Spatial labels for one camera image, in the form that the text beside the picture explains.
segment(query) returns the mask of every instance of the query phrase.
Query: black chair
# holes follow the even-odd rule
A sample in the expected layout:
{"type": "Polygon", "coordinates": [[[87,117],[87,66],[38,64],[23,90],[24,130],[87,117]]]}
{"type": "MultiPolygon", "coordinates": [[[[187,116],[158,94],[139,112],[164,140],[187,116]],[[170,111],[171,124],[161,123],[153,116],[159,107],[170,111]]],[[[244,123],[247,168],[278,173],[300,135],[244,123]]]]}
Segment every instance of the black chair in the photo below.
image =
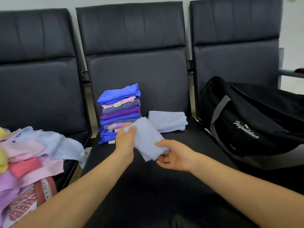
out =
{"type": "MultiPolygon", "coordinates": [[[[86,145],[92,132],[67,9],[0,12],[0,126],[32,126],[86,145]]],[[[62,190],[78,162],[54,176],[62,190]]]]}
{"type": "MultiPolygon", "coordinates": [[[[186,131],[163,133],[165,138],[236,168],[190,117],[182,2],[104,5],[76,11],[98,119],[102,107],[97,99],[105,90],[138,83],[143,116],[150,110],[183,111],[189,116],[186,131]]],[[[114,144],[99,146],[98,141],[83,174],[115,149],[114,144]]],[[[253,226],[191,174],[145,162],[135,150],[134,161],[85,227],[167,227],[176,214],[202,226],[216,219],[253,226]],[[223,216],[223,211],[231,216],[223,216]]]]}
{"type": "MultiPolygon", "coordinates": [[[[279,69],[282,0],[196,0],[189,8],[200,122],[204,109],[199,105],[199,93],[213,76],[273,88],[280,86],[281,75],[304,78],[299,72],[279,69]]],[[[276,156],[273,161],[283,164],[285,158],[276,156]]],[[[298,184],[302,167],[261,171],[235,163],[244,172],[304,193],[304,187],[298,184]]]]}

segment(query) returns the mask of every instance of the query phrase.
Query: white cursive logo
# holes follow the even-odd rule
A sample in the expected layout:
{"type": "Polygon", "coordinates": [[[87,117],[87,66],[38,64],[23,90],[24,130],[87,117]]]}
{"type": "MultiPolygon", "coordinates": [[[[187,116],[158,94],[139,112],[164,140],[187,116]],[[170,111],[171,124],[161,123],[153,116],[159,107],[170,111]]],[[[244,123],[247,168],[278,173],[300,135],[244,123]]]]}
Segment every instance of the white cursive logo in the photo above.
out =
{"type": "Polygon", "coordinates": [[[253,136],[254,138],[259,138],[259,136],[256,136],[253,132],[251,132],[251,130],[247,130],[249,129],[249,127],[245,124],[245,127],[247,129],[244,128],[243,125],[240,125],[240,122],[239,121],[235,121],[233,124],[236,124],[238,126],[239,129],[242,129],[244,130],[246,133],[250,134],[251,136],[253,136]]]}

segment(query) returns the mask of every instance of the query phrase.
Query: black duffel bag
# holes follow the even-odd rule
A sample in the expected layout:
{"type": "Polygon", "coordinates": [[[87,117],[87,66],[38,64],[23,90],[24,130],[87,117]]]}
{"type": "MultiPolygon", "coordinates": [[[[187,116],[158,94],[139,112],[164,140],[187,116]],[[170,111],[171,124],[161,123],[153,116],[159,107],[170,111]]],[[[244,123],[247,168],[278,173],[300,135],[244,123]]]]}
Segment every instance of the black duffel bag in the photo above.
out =
{"type": "Polygon", "coordinates": [[[199,118],[233,158],[264,170],[304,164],[304,95],[211,78],[199,118]]]}

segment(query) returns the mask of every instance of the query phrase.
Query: bag strap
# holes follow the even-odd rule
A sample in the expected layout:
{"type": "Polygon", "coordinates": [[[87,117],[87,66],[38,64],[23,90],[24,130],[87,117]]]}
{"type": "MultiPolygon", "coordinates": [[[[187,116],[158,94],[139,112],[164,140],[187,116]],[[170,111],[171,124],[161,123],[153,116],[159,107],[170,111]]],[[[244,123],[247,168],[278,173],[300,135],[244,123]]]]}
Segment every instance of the bag strap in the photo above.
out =
{"type": "Polygon", "coordinates": [[[218,119],[224,107],[227,105],[229,101],[231,101],[231,99],[227,95],[225,95],[222,98],[222,100],[219,102],[219,104],[216,106],[213,112],[211,125],[210,125],[210,131],[212,135],[218,142],[219,146],[222,147],[222,149],[227,154],[229,154],[231,157],[233,157],[236,160],[239,160],[241,162],[244,162],[248,165],[257,167],[262,170],[273,170],[273,169],[304,165],[304,144],[299,145],[298,147],[287,153],[272,155],[272,156],[254,155],[254,156],[240,157],[231,153],[231,151],[219,139],[214,126],[215,121],[218,119]]]}

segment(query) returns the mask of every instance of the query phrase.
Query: hand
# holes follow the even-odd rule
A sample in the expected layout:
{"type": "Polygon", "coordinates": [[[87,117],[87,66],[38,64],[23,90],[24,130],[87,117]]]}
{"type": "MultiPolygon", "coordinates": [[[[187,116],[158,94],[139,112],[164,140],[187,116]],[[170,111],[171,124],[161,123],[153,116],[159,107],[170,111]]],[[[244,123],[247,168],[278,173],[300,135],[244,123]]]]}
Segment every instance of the hand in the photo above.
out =
{"type": "Polygon", "coordinates": [[[157,164],[166,169],[190,172],[194,166],[197,153],[175,140],[163,139],[155,143],[156,146],[168,147],[169,153],[164,153],[157,158],[157,164]]]}
{"type": "Polygon", "coordinates": [[[124,128],[132,125],[132,123],[126,124],[122,127],[118,134],[116,135],[116,149],[115,152],[120,153],[123,155],[126,160],[130,163],[133,161],[134,158],[134,135],[136,132],[136,126],[132,126],[131,129],[126,133],[124,128]]]}

